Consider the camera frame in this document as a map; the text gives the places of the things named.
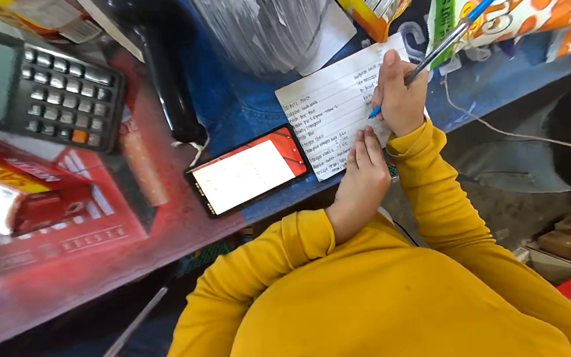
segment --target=calculator button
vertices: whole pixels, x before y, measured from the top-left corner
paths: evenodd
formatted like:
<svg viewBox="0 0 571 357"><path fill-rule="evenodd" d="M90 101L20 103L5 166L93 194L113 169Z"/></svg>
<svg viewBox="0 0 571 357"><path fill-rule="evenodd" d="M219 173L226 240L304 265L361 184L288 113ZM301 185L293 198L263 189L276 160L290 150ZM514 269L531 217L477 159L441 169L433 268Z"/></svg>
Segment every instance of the calculator button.
<svg viewBox="0 0 571 357"><path fill-rule="evenodd" d="M94 115L105 116L106 113L107 113L107 106L106 105L99 104L99 103L94 105Z"/></svg>
<svg viewBox="0 0 571 357"><path fill-rule="evenodd" d="M30 63L34 62L34 60L37 59L37 53L34 50L31 50L30 48L27 48L24 51L23 56L25 57L25 60Z"/></svg>
<svg viewBox="0 0 571 357"><path fill-rule="evenodd" d="M74 95L66 95L65 100L63 100L63 106L66 108L74 109L78 103L79 100Z"/></svg>
<svg viewBox="0 0 571 357"><path fill-rule="evenodd" d="M38 120L30 120L28 122L28 125L25 126L26 130L30 130L33 133L36 133L39 131L39 121Z"/></svg>
<svg viewBox="0 0 571 357"><path fill-rule="evenodd" d="M71 63L70 74L74 77L83 77L83 66L76 63Z"/></svg>
<svg viewBox="0 0 571 357"><path fill-rule="evenodd" d="M88 139L89 146L99 146L100 145L100 136L97 134L90 134L90 138Z"/></svg>
<svg viewBox="0 0 571 357"><path fill-rule="evenodd" d="M82 100L79 104L79 110L81 112L90 113L91 112L92 103L88 100Z"/></svg>
<svg viewBox="0 0 571 357"><path fill-rule="evenodd" d="M28 109L29 115L42 115L43 114L43 106L41 105L33 105Z"/></svg>
<svg viewBox="0 0 571 357"><path fill-rule="evenodd" d="M59 121L65 124L74 124L74 113L62 112L61 119Z"/></svg>
<svg viewBox="0 0 571 357"><path fill-rule="evenodd" d="M87 128L90 125L90 118L84 115L79 115L76 118L76 126L80 128Z"/></svg>
<svg viewBox="0 0 571 357"><path fill-rule="evenodd" d="M70 132L69 129L61 129L58 131L58 137L61 139L65 139L65 140L70 140L70 135L72 133Z"/></svg>
<svg viewBox="0 0 571 357"><path fill-rule="evenodd" d="M23 77L24 79L32 79L33 76L34 76L34 69L32 69L31 67L25 67L21 69L21 77Z"/></svg>
<svg viewBox="0 0 571 357"><path fill-rule="evenodd" d="M54 70L61 73L67 73L67 69L69 64L64 59L55 59L54 60Z"/></svg>
<svg viewBox="0 0 571 357"><path fill-rule="evenodd" d="M72 134L72 141L86 143L88 136L89 134L87 134L87 132L84 132L83 130L75 130L74 134Z"/></svg>
<svg viewBox="0 0 571 357"><path fill-rule="evenodd" d="M63 78L63 76L53 76L52 79L50 79L50 86L58 89L65 88L65 78Z"/></svg>
<svg viewBox="0 0 571 357"><path fill-rule="evenodd" d="M96 88L93 85L89 85L89 84L85 83L83 85L83 89L81 90L81 95L84 95L85 97L93 98L94 94L96 94Z"/></svg>
<svg viewBox="0 0 571 357"><path fill-rule="evenodd" d="M102 101L109 101L112 98L112 92L109 92L106 89L100 88L98 90L98 95L96 96L98 100Z"/></svg>
<svg viewBox="0 0 571 357"><path fill-rule="evenodd" d="M81 91L81 82L79 82L75 79L70 79L67 82L67 86L65 87L65 90L67 90L68 92L72 92L72 93L79 93Z"/></svg>
<svg viewBox="0 0 571 357"><path fill-rule="evenodd" d="M88 68L87 71L85 71L85 79L104 86L111 86L114 81L114 78L110 74L95 68Z"/></svg>
<svg viewBox="0 0 571 357"><path fill-rule="evenodd" d="M50 82L50 73L36 72L34 74L34 81L42 85L48 84Z"/></svg>
<svg viewBox="0 0 571 357"><path fill-rule="evenodd" d="M55 108L47 108L46 113L43 115L44 118L47 120L57 120L58 118L58 109Z"/></svg>
<svg viewBox="0 0 571 357"><path fill-rule="evenodd" d="M103 129L103 121L98 119L91 120L91 128L94 130L101 131Z"/></svg>
<svg viewBox="0 0 571 357"><path fill-rule="evenodd" d="M40 65L41 67L50 68L52 67L52 60L53 57L48 53L39 53L39 55L37 56L37 65Z"/></svg>
<svg viewBox="0 0 571 357"><path fill-rule="evenodd" d="M54 132L57 130L57 127L52 124L45 124L43 129L41 130L42 134L50 135L51 137L54 136Z"/></svg>
<svg viewBox="0 0 571 357"><path fill-rule="evenodd" d="M59 92L48 92L48 103L60 105L63 102L63 95Z"/></svg>
<svg viewBox="0 0 571 357"><path fill-rule="evenodd" d="M35 88L32 94L30 94L30 98L36 100L45 100L46 99L46 90L43 88Z"/></svg>

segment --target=person's left hand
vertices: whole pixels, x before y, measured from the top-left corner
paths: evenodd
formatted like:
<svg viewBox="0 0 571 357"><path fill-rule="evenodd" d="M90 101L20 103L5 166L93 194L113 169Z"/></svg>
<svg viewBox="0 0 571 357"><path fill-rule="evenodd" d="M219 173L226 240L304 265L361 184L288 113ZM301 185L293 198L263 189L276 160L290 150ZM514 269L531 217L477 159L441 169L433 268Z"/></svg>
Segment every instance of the person's left hand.
<svg viewBox="0 0 571 357"><path fill-rule="evenodd" d="M370 126L359 130L336 200L325 209L334 228L336 245L345 243L373 218L391 183L374 130Z"/></svg>

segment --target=hand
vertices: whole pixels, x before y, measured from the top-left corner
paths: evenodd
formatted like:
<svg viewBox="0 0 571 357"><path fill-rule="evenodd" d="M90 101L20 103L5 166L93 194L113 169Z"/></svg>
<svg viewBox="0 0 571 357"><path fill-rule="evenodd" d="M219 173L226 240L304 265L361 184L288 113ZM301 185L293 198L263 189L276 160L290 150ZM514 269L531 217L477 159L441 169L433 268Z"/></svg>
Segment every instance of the hand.
<svg viewBox="0 0 571 357"><path fill-rule="evenodd" d="M359 130L336 199L325 210L334 228L336 245L345 243L373 218L391 183L374 130L370 126L364 132Z"/></svg>
<svg viewBox="0 0 571 357"><path fill-rule="evenodd" d="M395 50L387 51L371 100L372 108L378 105L382 108L378 119L384 119L397 137L413 132L424 123L428 73L422 71L408 87L404 85L404 77L415 68L402 61Z"/></svg>

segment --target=calculator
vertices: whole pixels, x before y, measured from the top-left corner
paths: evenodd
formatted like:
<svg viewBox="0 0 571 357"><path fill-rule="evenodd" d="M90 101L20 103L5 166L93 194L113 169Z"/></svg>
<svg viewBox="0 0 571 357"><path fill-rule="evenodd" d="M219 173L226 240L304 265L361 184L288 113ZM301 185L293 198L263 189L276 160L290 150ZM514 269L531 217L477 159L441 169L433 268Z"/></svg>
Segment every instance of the calculator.
<svg viewBox="0 0 571 357"><path fill-rule="evenodd" d="M0 32L0 130L100 152L118 139L124 76Z"/></svg>

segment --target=pen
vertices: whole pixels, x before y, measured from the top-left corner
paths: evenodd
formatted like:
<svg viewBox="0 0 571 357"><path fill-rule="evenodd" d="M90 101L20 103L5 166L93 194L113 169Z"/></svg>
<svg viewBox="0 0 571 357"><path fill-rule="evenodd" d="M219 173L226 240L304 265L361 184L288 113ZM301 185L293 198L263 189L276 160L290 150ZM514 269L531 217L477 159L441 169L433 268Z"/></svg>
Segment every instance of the pen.
<svg viewBox="0 0 571 357"><path fill-rule="evenodd" d="M459 20L459 24L448 33L444 40L438 45L431 53L424 57L424 60L417 65L416 69L412 70L407 74L405 77L405 85L408 86L413 82L413 80L417 77L417 75L422 72L426 66L430 65L433 60L435 60L442 52L444 52L453 42L456 42L464 33L471 27L473 22L479 18L479 16L486 11L486 9L492 4L494 0L482 0L479 5L475 6L468 13L464 18ZM369 114L369 118L373 118L376 115L380 114L380 105L378 105L374 110Z"/></svg>

